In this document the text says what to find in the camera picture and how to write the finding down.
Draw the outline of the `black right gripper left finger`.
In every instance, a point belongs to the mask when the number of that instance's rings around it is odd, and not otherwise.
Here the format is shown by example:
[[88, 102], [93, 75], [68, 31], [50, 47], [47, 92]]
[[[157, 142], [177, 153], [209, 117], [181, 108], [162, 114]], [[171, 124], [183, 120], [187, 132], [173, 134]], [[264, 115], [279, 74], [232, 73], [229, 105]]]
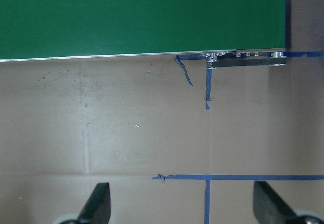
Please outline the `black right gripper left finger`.
[[76, 223], [109, 223], [111, 201], [109, 183], [98, 183], [76, 219]]

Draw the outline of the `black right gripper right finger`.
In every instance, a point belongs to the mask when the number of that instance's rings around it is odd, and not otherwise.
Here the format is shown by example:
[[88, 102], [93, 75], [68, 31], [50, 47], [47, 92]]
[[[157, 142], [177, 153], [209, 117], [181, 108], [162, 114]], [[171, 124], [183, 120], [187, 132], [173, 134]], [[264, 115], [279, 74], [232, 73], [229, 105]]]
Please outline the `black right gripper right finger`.
[[253, 214], [258, 223], [301, 223], [295, 211], [266, 181], [254, 182]]

